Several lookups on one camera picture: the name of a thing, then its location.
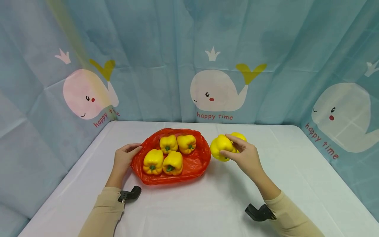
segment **cartoon whale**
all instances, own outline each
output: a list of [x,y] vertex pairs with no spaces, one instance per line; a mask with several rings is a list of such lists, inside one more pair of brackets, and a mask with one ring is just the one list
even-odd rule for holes
[[355,83],[327,88],[313,107],[312,119],[348,152],[365,151],[379,141],[379,129],[366,133],[371,120],[370,95]]
[[69,75],[63,84],[63,97],[68,107],[81,119],[92,119],[106,107],[116,107],[119,103],[118,97],[112,84],[110,76],[114,67],[114,61],[108,61],[102,68],[91,60],[92,64],[99,69],[108,82],[108,89],[101,79],[93,72],[79,69]]
[[197,108],[204,111],[235,111],[244,104],[251,81],[264,71],[266,66],[266,64],[259,65],[251,72],[246,64],[236,65],[245,80],[245,86],[239,94],[231,78],[223,71],[201,71],[191,82],[192,101]]

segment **beige sleeve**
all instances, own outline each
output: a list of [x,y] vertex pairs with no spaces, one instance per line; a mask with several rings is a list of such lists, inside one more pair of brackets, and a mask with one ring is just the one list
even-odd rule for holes
[[293,203],[284,192],[273,200],[265,200],[268,208],[276,216],[270,220],[274,229],[282,237],[324,237],[317,226]]
[[114,229],[124,212],[124,203],[117,201],[121,189],[107,187],[97,197],[94,208],[84,223],[79,237],[113,237]]

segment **black bracket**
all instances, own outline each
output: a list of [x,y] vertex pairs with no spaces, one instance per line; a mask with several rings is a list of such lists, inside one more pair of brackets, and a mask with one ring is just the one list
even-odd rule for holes
[[255,221],[265,221],[267,219],[276,220],[276,216],[273,212],[264,204],[259,210],[253,205],[249,204],[245,209],[246,214],[249,215]]
[[118,199],[119,202],[125,202],[125,200],[136,200],[138,199],[139,195],[141,194],[141,187],[134,186],[133,189],[129,191],[121,191],[120,198]]

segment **left hand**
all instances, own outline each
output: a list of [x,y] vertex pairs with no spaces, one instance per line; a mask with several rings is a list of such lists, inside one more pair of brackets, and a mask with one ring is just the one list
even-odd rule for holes
[[141,143],[128,144],[116,150],[114,154],[113,173],[125,176],[133,157],[142,149]]

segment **blue curtain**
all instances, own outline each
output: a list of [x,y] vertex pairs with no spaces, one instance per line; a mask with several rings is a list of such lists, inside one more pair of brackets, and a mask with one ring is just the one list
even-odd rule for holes
[[116,119],[299,126],[379,220],[378,22],[376,0],[1,0],[0,235]]

